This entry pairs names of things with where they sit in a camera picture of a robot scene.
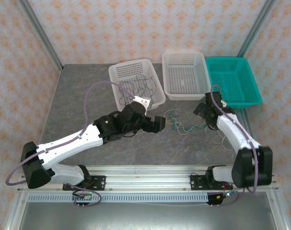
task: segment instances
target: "metal bracket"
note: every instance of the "metal bracket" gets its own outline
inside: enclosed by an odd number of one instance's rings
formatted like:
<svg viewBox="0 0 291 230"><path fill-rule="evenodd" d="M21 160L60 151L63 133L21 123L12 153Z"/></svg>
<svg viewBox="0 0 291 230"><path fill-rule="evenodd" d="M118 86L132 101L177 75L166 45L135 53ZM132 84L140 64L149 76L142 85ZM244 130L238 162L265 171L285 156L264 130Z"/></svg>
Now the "metal bracket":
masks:
<svg viewBox="0 0 291 230"><path fill-rule="evenodd" d="M224 186L225 190L232 190L233 186L228 185L226 182L218 182L214 181L212 183L208 183L205 175L191 175L190 176L190 185L192 191L200 191L200 190L223 190Z"/></svg>
<svg viewBox="0 0 291 230"><path fill-rule="evenodd" d="M90 186L86 189L94 191L104 191L106 185L106 176L91 176ZM78 191L78 189L70 187L67 184L63 184L63 191Z"/></svg>

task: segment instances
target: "patterned wall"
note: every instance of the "patterned wall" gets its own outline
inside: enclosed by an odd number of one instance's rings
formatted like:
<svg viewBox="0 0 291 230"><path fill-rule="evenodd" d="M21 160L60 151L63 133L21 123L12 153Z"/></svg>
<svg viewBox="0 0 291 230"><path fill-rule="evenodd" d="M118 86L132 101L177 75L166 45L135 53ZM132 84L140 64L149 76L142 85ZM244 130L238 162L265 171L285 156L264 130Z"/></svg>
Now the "patterned wall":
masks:
<svg viewBox="0 0 291 230"><path fill-rule="evenodd" d="M236 56L265 0L30 0L63 64Z"/></svg>
<svg viewBox="0 0 291 230"><path fill-rule="evenodd" d="M38 142L58 71L17 0L0 1L0 230L15 189L5 184L23 144Z"/></svg>
<svg viewBox="0 0 291 230"><path fill-rule="evenodd" d="M247 54L263 98L250 108L254 134L274 153L291 216L291 0L279 0Z"/></svg>

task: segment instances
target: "white plastic basket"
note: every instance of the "white plastic basket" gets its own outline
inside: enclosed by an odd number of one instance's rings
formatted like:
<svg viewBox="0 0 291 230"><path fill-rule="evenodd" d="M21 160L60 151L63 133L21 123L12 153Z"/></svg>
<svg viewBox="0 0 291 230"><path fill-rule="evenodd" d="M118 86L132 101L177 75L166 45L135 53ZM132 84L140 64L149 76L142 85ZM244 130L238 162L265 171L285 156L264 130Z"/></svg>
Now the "white plastic basket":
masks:
<svg viewBox="0 0 291 230"><path fill-rule="evenodd" d="M200 52L164 52L163 86L172 101L201 100L210 92L204 55Z"/></svg>
<svg viewBox="0 0 291 230"><path fill-rule="evenodd" d="M148 59L127 61L109 67L110 80L120 84L130 93L153 100L151 109L158 108L165 102L163 88L159 82L153 64ZM116 106L122 111L132 99L117 86L112 85Z"/></svg>

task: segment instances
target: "plastic basket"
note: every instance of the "plastic basket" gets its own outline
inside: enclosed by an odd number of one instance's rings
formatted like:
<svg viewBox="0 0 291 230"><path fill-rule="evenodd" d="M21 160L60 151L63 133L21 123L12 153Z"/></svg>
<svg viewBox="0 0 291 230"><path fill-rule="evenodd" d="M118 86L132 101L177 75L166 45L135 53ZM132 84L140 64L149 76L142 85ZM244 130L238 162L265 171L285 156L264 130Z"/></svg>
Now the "plastic basket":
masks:
<svg viewBox="0 0 291 230"><path fill-rule="evenodd" d="M110 80L120 84L130 93L153 100L151 109L158 108L165 102L165 95L153 64L148 59L127 61L109 67ZM117 86L112 85L116 106L122 111L132 99Z"/></svg>
<svg viewBox="0 0 291 230"><path fill-rule="evenodd" d="M201 100L210 91L204 55L200 52L164 52L163 86L172 101Z"/></svg>
<svg viewBox="0 0 291 230"><path fill-rule="evenodd" d="M262 103L255 78L245 58L209 57L206 63L211 84L220 86L222 99L229 107L244 109Z"/></svg>

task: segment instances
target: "gray tabletop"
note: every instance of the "gray tabletop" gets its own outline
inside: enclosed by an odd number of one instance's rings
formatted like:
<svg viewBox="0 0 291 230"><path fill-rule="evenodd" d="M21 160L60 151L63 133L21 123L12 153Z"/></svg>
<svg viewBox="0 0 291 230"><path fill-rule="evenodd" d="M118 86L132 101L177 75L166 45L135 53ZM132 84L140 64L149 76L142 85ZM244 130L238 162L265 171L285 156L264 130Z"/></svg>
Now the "gray tabletop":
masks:
<svg viewBox="0 0 291 230"><path fill-rule="evenodd" d="M108 68L112 64L65 65L60 76L56 94L44 130L42 143L65 137L83 128L83 99L89 87L99 81L108 81ZM163 85L162 65L154 64L158 78ZM170 101L151 110L147 116L163 116L170 109L177 109L177 121L183 127L201 125L204 121L193 114L197 101ZM87 111L91 122L102 115L116 111L116 102L111 85L94 88L90 95ZM67 165L214 165L232 164L235 153L229 143L217 131L195 128L188 135L179 135L174 126L167 124L158 133L139 131L132 138L110 142L106 145L85 150L62 163Z"/></svg>

